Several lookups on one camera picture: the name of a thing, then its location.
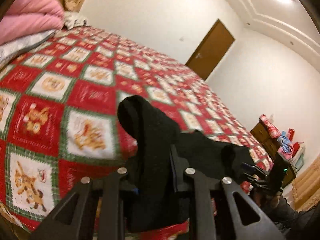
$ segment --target screw head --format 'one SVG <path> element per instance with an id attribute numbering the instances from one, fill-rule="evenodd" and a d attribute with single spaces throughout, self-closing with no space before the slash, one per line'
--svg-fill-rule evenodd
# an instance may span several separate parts
<path id="1" fill-rule="evenodd" d="M 194 168 L 186 168 L 185 172 L 186 174 L 193 175 L 196 173 L 196 170 Z"/>
<path id="2" fill-rule="evenodd" d="M 90 179 L 89 177 L 83 177 L 83 178 L 81 178 L 80 181 L 81 181 L 82 184 L 87 184 L 87 183 L 90 182 L 90 180 L 91 180 L 91 179 Z"/>
<path id="3" fill-rule="evenodd" d="M 223 179 L 222 179 L 222 182 L 224 183 L 224 184 L 231 184 L 232 183 L 232 179 L 230 178 L 230 177 L 224 177 Z"/>
<path id="4" fill-rule="evenodd" d="M 119 174 L 126 174 L 127 171 L 128 171 L 128 170 L 127 170 L 125 167 L 121 167 L 121 168 L 119 168 L 119 169 L 117 170 L 117 172 L 118 172 Z"/>

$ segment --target pink blanket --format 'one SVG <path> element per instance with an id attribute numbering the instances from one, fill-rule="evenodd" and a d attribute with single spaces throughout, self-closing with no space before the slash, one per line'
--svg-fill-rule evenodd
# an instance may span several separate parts
<path id="1" fill-rule="evenodd" d="M 21 36 L 63 27 L 58 0 L 15 0 L 0 22 L 0 45 Z"/>

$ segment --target ceiling molding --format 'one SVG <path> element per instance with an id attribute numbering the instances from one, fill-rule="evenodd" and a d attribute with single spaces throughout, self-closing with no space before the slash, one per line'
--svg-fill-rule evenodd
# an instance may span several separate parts
<path id="1" fill-rule="evenodd" d="M 297 52 L 320 71 L 320 44 L 303 31 L 272 16 L 260 13 L 251 0 L 227 0 L 247 28 L 269 36 Z"/>

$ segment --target red and white patchwork quilt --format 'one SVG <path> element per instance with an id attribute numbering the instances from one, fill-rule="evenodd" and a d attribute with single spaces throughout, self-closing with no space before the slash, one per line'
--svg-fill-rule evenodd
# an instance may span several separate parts
<path id="1" fill-rule="evenodd" d="M 188 67 L 100 29 L 61 30 L 0 72 L 1 213 L 33 231 L 81 177 L 103 177 L 133 156 L 136 141 L 116 117 L 131 95 L 183 131 L 249 147 L 270 168 L 257 140 Z"/>

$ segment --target door handle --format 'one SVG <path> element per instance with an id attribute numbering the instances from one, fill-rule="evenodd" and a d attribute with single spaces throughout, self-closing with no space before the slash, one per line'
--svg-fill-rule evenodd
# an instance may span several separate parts
<path id="1" fill-rule="evenodd" d="M 202 58 L 202 55 L 200 52 L 196 55 L 195 59 L 197 59 L 197 58 Z"/>

